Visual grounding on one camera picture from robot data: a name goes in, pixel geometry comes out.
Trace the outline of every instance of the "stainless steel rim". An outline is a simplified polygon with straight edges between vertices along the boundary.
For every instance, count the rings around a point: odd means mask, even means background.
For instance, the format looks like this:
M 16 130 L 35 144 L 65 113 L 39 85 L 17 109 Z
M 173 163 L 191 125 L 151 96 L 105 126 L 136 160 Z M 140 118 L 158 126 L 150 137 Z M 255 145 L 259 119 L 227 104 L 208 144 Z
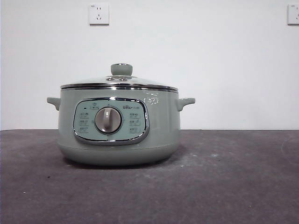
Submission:
M 113 87 L 113 86 L 102 86 L 102 87 L 76 87 L 76 88 L 65 88 L 63 91 L 68 90 L 142 90 L 142 91 L 162 91 L 162 92 L 174 92 L 178 93 L 177 90 L 157 89 L 157 88 L 140 88 L 140 87 Z
M 87 88 L 87 87 L 128 87 L 128 88 L 150 88 L 150 89 L 161 89 L 161 90 L 175 90 L 178 91 L 178 88 L 164 85 L 143 85 L 143 84 L 107 84 L 107 83 L 80 83 L 80 84 L 67 84 L 62 85 L 61 89 L 69 88 Z

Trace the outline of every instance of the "control panel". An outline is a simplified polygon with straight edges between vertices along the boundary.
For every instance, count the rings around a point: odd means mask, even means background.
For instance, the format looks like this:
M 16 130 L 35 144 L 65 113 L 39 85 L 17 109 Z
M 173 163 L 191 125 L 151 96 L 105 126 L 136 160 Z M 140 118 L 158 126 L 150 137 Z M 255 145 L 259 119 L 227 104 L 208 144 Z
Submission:
M 146 105 L 138 99 L 92 98 L 77 105 L 73 128 L 85 143 L 134 144 L 148 134 L 149 118 Z

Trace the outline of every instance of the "pot handle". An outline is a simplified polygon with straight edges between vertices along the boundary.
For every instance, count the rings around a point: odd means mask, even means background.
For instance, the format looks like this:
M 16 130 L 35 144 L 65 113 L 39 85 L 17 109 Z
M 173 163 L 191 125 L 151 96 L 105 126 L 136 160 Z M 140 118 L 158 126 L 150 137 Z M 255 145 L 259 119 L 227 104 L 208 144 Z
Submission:
M 182 98 L 177 100 L 178 111 L 182 111 L 183 107 L 188 104 L 194 104 L 195 98 Z
M 60 107 L 60 98 L 55 98 L 55 97 L 48 97 L 47 98 L 47 103 L 49 104 L 53 104 L 56 107 L 56 110 L 59 111 L 59 107 Z

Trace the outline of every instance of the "power socket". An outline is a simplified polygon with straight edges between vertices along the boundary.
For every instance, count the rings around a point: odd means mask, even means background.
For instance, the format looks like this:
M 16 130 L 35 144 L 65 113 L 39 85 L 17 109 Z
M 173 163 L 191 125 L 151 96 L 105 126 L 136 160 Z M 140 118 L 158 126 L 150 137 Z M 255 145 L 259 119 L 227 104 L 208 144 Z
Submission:
M 288 5 L 288 25 L 299 25 L 299 4 Z
M 90 25 L 109 25 L 109 4 L 95 3 L 88 8 Z

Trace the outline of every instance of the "pot base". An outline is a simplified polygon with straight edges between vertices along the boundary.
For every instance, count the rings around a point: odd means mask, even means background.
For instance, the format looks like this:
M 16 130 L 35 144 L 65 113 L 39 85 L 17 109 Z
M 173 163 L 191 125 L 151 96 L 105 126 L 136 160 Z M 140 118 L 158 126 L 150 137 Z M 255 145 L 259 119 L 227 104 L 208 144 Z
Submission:
M 159 161 L 171 156 L 178 145 L 133 150 L 88 150 L 59 145 L 63 155 L 73 161 L 98 166 L 126 166 Z

